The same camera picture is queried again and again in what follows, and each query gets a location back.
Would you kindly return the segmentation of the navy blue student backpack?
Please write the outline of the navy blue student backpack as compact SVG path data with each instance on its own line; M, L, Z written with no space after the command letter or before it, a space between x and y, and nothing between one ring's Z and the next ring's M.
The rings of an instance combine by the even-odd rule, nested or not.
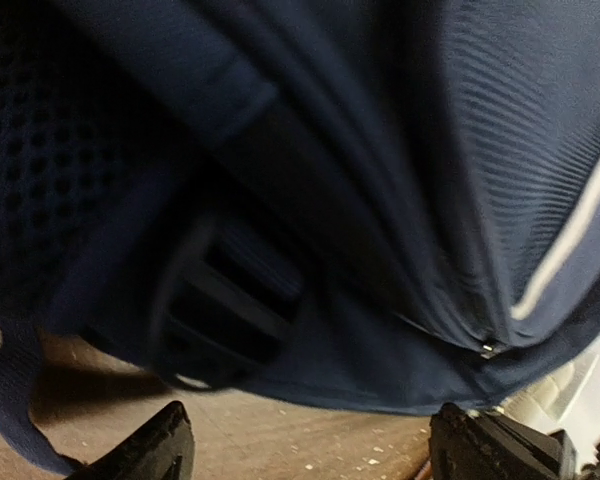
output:
M600 1L0 1L0 434L43 334L433 416L600 334Z

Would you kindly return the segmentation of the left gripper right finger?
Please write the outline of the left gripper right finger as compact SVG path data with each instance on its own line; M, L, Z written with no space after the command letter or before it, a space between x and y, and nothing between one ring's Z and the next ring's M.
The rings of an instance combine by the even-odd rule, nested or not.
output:
M433 477L440 480L559 480L577 477L563 430L538 432L496 413L475 416L447 403L431 417Z

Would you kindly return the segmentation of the beige hard glasses case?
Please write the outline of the beige hard glasses case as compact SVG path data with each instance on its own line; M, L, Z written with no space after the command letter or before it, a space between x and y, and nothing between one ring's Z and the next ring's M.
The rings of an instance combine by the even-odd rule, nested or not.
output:
M574 360L507 398L495 411L537 431L564 429L581 458L600 441L600 336Z

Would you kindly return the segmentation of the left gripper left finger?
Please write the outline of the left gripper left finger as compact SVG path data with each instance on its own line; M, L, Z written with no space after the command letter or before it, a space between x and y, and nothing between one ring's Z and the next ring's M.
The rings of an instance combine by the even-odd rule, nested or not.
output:
M72 480L189 480L195 440L185 406L172 401Z

